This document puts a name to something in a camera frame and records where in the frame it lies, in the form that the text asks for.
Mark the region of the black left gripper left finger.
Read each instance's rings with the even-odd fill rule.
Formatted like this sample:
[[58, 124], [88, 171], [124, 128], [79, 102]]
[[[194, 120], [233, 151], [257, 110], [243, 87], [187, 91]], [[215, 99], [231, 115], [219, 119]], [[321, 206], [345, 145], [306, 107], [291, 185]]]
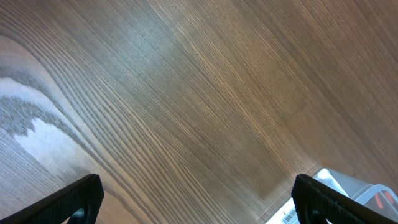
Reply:
[[104, 199], [98, 174], [89, 174], [1, 220], [2, 224], [94, 224]]

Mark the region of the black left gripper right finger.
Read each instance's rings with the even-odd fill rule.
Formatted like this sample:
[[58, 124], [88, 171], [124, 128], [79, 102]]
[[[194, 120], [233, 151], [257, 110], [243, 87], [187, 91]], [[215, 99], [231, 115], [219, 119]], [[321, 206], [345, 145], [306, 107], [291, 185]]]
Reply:
[[291, 196], [301, 224], [397, 224], [306, 174], [296, 176]]

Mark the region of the red handled snips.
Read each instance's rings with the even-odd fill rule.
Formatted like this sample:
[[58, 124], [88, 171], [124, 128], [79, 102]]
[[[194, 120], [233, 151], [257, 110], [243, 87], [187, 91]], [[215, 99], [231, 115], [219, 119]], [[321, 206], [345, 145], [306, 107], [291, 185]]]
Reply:
[[392, 194], [386, 190], [382, 190], [374, 195], [374, 199], [377, 206], [384, 210], [387, 208], [394, 208], [396, 206], [396, 201]]

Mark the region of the clear plastic container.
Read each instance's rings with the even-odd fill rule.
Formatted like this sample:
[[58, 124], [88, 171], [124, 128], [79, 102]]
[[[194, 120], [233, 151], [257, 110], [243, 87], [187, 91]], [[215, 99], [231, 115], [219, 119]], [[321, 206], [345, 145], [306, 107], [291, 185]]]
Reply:
[[[342, 174], [332, 169], [323, 168], [313, 178], [344, 196], [358, 202], [361, 205], [397, 221], [397, 195], [387, 186], [382, 184], [369, 184], [354, 177]], [[374, 195], [382, 190], [390, 192], [396, 201], [394, 208], [380, 209], [374, 199]], [[299, 224], [295, 211], [294, 201], [289, 199], [266, 222], [266, 224]]]

